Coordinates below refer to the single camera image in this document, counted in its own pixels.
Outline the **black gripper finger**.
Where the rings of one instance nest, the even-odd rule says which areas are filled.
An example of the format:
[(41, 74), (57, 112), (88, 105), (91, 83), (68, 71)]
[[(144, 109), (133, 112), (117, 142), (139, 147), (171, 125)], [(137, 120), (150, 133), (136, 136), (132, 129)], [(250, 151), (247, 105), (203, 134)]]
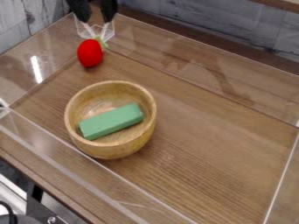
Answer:
[(65, 0), (65, 1), (79, 21), (87, 23), (92, 15), (89, 1), (88, 0)]
[(109, 23), (117, 13), (117, 0), (100, 0), (100, 11), (105, 23)]

